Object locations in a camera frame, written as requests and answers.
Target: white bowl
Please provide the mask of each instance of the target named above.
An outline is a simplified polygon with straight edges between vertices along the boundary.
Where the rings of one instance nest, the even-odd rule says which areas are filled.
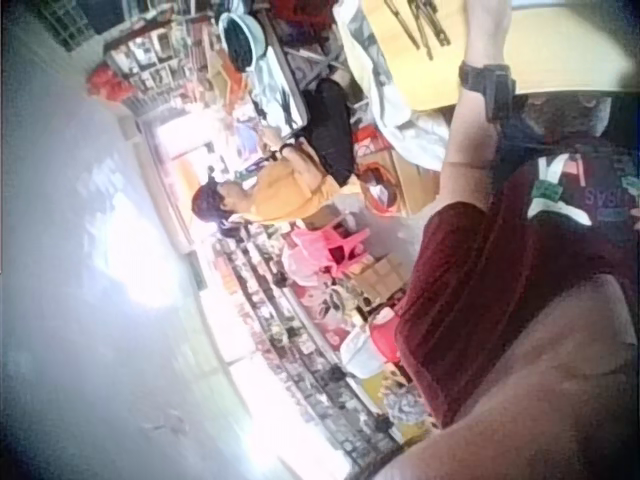
[[[251,45],[252,59],[251,65],[247,67],[247,71],[253,70],[256,66],[256,62],[267,51],[267,39],[264,36],[262,26],[251,15],[238,14],[238,13],[223,13],[218,21],[218,31],[220,32],[220,38],[222,39],[222,47],[229,52],[227,48],[227,39],[224,37],[225,27],[229,21],[235,20],[238,22],[245,35],[249,39]]]

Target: hair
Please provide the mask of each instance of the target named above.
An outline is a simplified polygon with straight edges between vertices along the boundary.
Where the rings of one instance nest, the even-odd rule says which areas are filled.
[[[426,435],[416,435],[411,437],[404,443],[391,447],[386,452],[375,457],[373,460],[365,463],[357,470],[351,471],[345,480],[373,480],[375,476],[382,471],[384,467],[389,465],[395,458],[402,455],[414,445],[420,443],[426,438]]]
[[[213,177],[200,186],[191,199],[191,211],[203,222],[215,222],[221,229],[228,226],[227,220],[234,213],[222,208],[224,198],[218,192],[218,182]]]

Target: table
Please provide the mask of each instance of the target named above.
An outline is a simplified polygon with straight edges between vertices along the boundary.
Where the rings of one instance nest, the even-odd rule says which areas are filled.
[[[434,57],[429,61],[424,49],[415,49],[384,0],[362,0],[394,82],[414,110],[431,110],[458,100],[458,67],[467,41],[464,0],[435,1],[451,45],[438,45],[425,26]],[[406,0],[394,3],[419,39]],[[584,11],[580,6],[514,10],[505,59],[516,79],[517,93],[640,90],[634,74],[638,59],[593,20],[587,20]]]
[[[262,123],[280,128],[282,136],[286,138],[307,124],[309,114],[268,14],[260,11],[255,16],[264,29],[268,46],[264,57],[258,60],[256,68],[248,75],[251,98],[264,112]],[[282,92],[288,97],[291,111],[289,123],[282,105]]]

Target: person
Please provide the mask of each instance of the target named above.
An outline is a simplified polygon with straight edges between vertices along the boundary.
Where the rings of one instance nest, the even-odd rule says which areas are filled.
[[[192,199],[192,211],[200,220],[290,222],[309,217],[340,191],[359,190],[343,88],[327,78],[304,96],[310,112],[304,138],[288,143],[276,129],[263,127],[262,140],[278,160],[258,172],[250,189],[232,181],[201,186]]]
[[[511,0],[466,9],[465,62],[504,64]],[[638,478],[637,238],[601,235],[566,203],[569,182],[531,208],[566,157],[495,189],[498,130],[483,95],[461,89],[399,309],[402,364],[442,430],[352,480]]]

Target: plastic chair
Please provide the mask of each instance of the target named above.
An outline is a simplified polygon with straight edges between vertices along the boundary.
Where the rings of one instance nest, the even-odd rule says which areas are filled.
[[[328,268],[331,276],[338,278],[344,275],[352,266],[360,263],[367,256],[367,251],[362,242],[371,234],[368,228],[343,237],[336,230],[345,215],[341,215],[326,227],[320,230],[296,229],[291,232],[291,238],[302,249],[305,256],[315,264]],[[344,255],[340,263],[337,263],[331,250],[338,249]]]

